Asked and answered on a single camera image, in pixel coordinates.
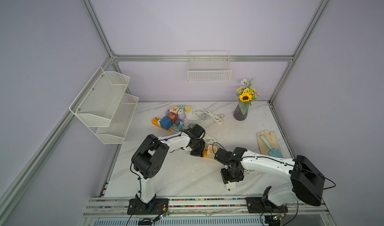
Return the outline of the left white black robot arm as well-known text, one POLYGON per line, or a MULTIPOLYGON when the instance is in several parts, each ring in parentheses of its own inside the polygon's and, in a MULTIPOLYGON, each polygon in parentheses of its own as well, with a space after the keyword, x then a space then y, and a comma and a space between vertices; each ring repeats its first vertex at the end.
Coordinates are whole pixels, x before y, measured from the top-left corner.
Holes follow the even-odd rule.
POLYGON ((144 204, 155 200, 154 177, 162 168, 168 153, 181 149, 189 151, 192 156, 202 157, 205 135, 206 131, 198 124, 166 137, 148 135, 131 159, 130 171, 137 176, 140 184, 137 200, 144 204))

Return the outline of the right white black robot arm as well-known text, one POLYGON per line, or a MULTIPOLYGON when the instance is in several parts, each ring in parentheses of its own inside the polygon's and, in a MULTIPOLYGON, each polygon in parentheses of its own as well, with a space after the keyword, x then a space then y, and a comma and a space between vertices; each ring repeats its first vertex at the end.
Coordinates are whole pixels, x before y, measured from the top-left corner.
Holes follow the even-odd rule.
POLYGON ((221 170, 225 184, 241 182, 245 171, 258 171, 285 180, 280 186, 265 189, 263 200, 267 206, 277 208, 294 201, 315 207, 322 204, 325 176, 305 156, 276 158, 236 147, 233 152, 218 149, 215 160, 225 166, 221 170))

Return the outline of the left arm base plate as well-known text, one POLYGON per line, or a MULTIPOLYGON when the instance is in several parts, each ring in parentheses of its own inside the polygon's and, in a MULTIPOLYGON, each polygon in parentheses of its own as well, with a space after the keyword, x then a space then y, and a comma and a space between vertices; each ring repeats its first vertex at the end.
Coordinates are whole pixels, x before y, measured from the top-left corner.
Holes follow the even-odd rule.
POLYGON ((152 199, 149 203, 144 203, 140 199, 131 199, 127 210, 128 215, 160 215, 169 207, 169 199, 152 199))

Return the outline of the orange power strip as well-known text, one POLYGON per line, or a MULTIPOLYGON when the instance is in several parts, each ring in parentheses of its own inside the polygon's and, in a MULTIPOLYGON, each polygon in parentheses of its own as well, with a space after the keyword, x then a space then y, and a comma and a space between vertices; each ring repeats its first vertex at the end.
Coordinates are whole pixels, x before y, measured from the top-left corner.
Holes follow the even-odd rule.
POLYGON ((158 127, 158 128, 161 128, 161 129, 167 131, 167 132, 170 132, 170 131, 172 130, 173 126, 171 126, 169 129, 164 129, 164 128, 162 128, 162 127, 161 127, 161 124, 160 124, 160 121, 161 121, 160 118, 158 118, 158 117, 154 117, 154 118, 152 119, 152 124, 153 124, 154 126, 158 127))
POLYGON ((207 148, 204 148, 204 151, 203 151, 203 157, 205 157, 205 158, 209 158, 209 155, 208 155, 208 149, 207 149, 207 148))

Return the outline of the beige cube adapter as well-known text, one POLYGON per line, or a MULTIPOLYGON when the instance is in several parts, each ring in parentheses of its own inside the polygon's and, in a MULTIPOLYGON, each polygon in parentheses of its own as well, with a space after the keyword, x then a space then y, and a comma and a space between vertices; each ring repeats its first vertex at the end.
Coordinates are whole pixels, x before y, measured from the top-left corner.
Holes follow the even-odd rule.
POLYGON ((215 146, 215 145, 209 145, 208 146, 208 155, 209 155, 209 158, 210 159, 214 159, 215 158, 215 155, 218 151, 218 147, 215 146))

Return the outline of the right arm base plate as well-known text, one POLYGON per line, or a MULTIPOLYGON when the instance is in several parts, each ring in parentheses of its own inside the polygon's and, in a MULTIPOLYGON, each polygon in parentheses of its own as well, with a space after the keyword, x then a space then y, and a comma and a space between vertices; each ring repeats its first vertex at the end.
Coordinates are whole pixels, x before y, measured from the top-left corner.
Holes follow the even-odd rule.
POLYGON ((247 197, 246 206, 250 214, 261 213, 287 213, 288 209, 285 205, 276 206, 262 197, 247 197))

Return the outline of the blue cube adapter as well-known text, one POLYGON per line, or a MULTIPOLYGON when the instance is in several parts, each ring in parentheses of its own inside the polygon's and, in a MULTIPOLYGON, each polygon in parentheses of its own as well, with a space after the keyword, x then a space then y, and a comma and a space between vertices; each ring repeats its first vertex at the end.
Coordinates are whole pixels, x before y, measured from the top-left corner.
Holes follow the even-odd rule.
POLYGON ((173 126, 172 120, 165 116, 160 120, 160 126, 164 130, 170 130, 173 126))

